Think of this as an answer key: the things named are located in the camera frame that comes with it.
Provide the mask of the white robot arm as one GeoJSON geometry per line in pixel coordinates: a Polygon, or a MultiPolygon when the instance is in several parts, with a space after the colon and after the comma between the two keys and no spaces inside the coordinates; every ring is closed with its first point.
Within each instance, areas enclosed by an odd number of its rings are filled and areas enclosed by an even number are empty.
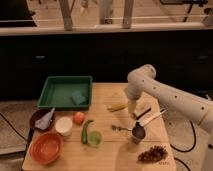
{"type": "Polygon", "coordinates": [[[201,171],[213,171],[213,101],[182,91],[155,80],[156,70],[151,64],[143,65],[127,75],[125,94],[128,112],[132,114],[143,92],[184,114],[209,134],[201,171]]]}

